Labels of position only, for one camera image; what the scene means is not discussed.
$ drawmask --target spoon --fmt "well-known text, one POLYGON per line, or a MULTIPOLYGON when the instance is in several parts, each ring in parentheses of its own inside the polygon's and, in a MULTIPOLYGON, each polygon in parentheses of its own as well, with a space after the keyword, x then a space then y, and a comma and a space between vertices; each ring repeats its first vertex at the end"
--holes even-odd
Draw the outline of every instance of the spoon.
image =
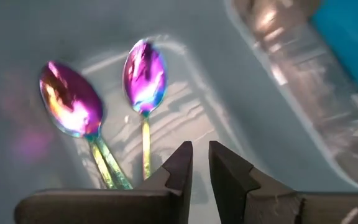
POLYGON ((57 127, 64 133, 84 137, 88 141, 107 187, 117 189, 111 172, 121 187, 132 189, 101 137, 103 104, 85 78, 65 65, 50 61, 42 69, 40 91, 45 107, 57 127))
POLYGON ((132 109, 142 117, 143 179, 150 170, 150 113, 156 109, 165 95, 167 77, 161 53, 151 42, 138 41, 129 52, 122 79, 132 109))

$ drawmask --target rainbow titanium spoon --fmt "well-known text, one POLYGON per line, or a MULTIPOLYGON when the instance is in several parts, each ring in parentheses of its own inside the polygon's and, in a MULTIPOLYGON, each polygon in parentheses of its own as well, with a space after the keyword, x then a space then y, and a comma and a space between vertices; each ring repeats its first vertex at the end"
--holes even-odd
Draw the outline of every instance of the rainbow titanium spoon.
POLYGON ((121 187, 132 189, 131 183, 101 137, 103 104, 85 78, 67 66, 50 61, 42 69, 40 91, 45 107, 57 127, 64 133, 84 137, 89 142, 107 187, 117 189, 111 172, 121 187))
POLYGON ((129 52, 122 73, 129 103, 142 117, 143 178, 150 177, 149 115, 161 103, 167 89, 165 64, 159 51, 146 40, 138 41, 129 52))

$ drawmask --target blue object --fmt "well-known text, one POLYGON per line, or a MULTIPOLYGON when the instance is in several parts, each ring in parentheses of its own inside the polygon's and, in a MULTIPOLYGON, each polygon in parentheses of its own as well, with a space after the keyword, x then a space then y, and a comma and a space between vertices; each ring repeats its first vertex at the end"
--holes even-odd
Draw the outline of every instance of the blue object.
POLYGON ((325 0, 311 22, 358 84, 358 1, 325 0))

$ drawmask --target spoon handle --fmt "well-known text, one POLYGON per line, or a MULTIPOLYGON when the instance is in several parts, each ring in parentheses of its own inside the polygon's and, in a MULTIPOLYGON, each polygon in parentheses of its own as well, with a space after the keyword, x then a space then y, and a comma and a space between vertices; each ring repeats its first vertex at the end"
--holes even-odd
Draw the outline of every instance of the spoon handle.
POLYGON ((142 149, 143 149, 143 179, 151 175, 150 170, 150 125, 149 118, 144 116, 142 121, 142 149))
POLYGON ((93 157, 96 161, 96 164, 98 165, 98 169, 102 175, 102 178, 104 180, 104 183, 106 184, 108 189, 117 189, 117 186, 114 184, 112 177, 110 175, 109 169, 106 166, 106 163, 104 162, 103 156, 100 153, 99 147, 96 145, 95 141, 88 141, 89 146, 91 148, 93 157))
POLYGON ((131 183, 128 181, 127 177, 119 167, 119 164, 117 160, 112 156, 109 148, 107 147, 106 143, 104 142, 103 138, 101 136, 96 137, 94 139, 97 147, 101 151, 101 155, 103 156, 103 159, 106 161, 108 166, 110 167, 110 170, 113 175, 116 176, 118 182, 125 190, 131 190, 133 189, 131 183))

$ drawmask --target gold spoon handle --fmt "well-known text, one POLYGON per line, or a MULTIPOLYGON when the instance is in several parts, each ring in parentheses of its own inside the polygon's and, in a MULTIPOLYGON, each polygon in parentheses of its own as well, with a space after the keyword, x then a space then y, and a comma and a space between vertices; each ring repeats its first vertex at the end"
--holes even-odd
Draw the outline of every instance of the gold spoon handle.
POLYGON ((142 149, 143 149, 143 179, 151 175, 150 169, 150 125, 148 117, 143 117, 142 121, 142 149))
POLYGON ((104 162, 103 156, 100 153, 99 147, 96 145, 95 141, 88 141, 89 146, 91 148, 93 157, 96 161, 96 165, 98 166, 98 169, 102 175, 102 178, 104 180, 104 183, 106 184, 108 189, 117 189, 117 186, 114 184, 114 181, 112 180, 112 177, 110 175, 109 169, 106 166, 106 163, 104 162))
POLYGON ((127 179, 121 168, 119 167, 117 160, 114 158, 114 156, 112 156, 109 148, 107 147, 106 143, 103 141, 103 138, 97 137, 94 141, 96 142, 96 145, 100 149, 103 159, 110 167, 113 175, 117 177, 118 182, 124 188, 124 190, 133 189, 132 184, 129 182, 129 180, 127 179))

